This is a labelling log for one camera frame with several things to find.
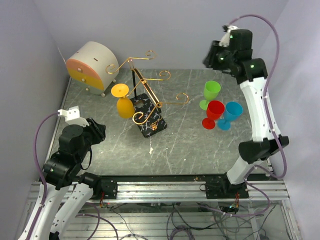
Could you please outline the green plastic wine glass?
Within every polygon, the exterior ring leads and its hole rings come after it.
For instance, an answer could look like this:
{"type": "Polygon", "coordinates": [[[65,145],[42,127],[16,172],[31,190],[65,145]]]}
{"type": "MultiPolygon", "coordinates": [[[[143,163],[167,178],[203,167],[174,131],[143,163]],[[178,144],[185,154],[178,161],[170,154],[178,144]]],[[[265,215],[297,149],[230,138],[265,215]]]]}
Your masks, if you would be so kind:
{"type": "Polygon", "coordinates": [[[204,99],[200,101],[199,106],[202,110],[206,111],[209,102],[214,100],[221,91],[221,85],[214,80],[207,81],[204,85],[203,96],[204,99]]]}

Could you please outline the red plastic wine glass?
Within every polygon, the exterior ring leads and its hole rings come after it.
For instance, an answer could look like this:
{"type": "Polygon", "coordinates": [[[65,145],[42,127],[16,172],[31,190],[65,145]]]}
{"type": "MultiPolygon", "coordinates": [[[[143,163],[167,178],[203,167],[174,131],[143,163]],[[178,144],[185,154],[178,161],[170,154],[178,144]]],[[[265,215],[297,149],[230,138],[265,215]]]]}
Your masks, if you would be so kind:
{"type": "Polygon", "coordinates": [[[209,102],[206,109],[206,118],[202,120],[202,126],[207,130],[212,130],[216,126],[218,120],[225,111],[225,105],[218,100],[209,102]]]}

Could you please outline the blue plastic wine glass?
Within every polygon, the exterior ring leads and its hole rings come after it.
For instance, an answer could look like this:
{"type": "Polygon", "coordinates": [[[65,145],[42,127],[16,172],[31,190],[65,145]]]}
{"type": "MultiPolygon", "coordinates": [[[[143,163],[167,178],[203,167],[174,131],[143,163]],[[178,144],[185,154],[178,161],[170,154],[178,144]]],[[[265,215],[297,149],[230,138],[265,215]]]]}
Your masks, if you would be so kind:
{"type": "Polygon", "coordinates": [[[223,131],[228,131],[231,128],[231,122],[237,120],[242,114],[242,105],[238,102],[230,101],[225,105],[223,118],[218,120],[217,126],[223,131]]]}

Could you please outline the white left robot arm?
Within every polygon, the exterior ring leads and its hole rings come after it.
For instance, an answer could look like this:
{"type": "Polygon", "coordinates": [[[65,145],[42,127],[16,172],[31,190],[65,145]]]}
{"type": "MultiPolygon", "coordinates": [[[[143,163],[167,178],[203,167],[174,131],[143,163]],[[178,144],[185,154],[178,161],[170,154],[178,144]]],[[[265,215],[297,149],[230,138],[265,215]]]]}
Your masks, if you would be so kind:
{"type": "Polygon", "coordinates": [[[92,146],[106,138],[106,126],[87,118],[87,126],[71,124],[60,135],[58,151],[44,164],[45,183],[40,185],[38,198],[21,240],[61,240],[71,220],[91,198],[102,193],[101,178],[93,173],[82,174],[71,196],[62,203],[82,162],[92,153],[92,146]]]}

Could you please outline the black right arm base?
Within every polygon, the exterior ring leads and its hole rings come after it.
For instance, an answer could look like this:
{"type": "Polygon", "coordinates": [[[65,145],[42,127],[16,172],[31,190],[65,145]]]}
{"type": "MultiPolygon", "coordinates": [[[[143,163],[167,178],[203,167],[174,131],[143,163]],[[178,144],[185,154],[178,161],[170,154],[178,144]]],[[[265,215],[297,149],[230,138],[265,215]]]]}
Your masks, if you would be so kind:
{"type": "Polygon", "coordinates": [[[205,192],[207,199],[247,199],[249,197],[247,185],[231,184],[227,174],[214,174],[207,176],[204,183],[199,186],[205,192]]]}

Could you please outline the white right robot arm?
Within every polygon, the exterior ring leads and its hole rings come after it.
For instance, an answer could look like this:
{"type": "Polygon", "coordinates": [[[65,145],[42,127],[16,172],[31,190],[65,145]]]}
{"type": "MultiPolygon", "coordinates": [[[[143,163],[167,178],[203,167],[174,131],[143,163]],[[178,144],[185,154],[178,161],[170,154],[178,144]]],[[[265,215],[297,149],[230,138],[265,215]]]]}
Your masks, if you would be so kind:
{"type": "Polygon", "coordinates": [[[266,64],[263,59],[252,57],[253,33],[233,25],[225,25],[223,29],[224,36],[212,42],[203,64],[236,79],[245,97],[252,128],[252,139],[239,144],[239,157],[226,173],[228,181],[220,186],[221,194],[231,198],[250,169],[286,147],[289,138],[281,134],[272,111],[266,64]]]}

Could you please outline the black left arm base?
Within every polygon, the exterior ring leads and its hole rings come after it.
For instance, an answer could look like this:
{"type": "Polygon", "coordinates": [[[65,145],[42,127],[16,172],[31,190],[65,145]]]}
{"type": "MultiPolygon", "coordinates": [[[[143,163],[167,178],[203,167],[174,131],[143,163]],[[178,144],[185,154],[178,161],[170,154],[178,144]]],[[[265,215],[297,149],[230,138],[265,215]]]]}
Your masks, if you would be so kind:
{"type": "Polygon", "coordinates": [[[93,189],[91,200],[115,200],[117,198],[118,184],[111,178],[86,173],[81,182],[93,189]]]}

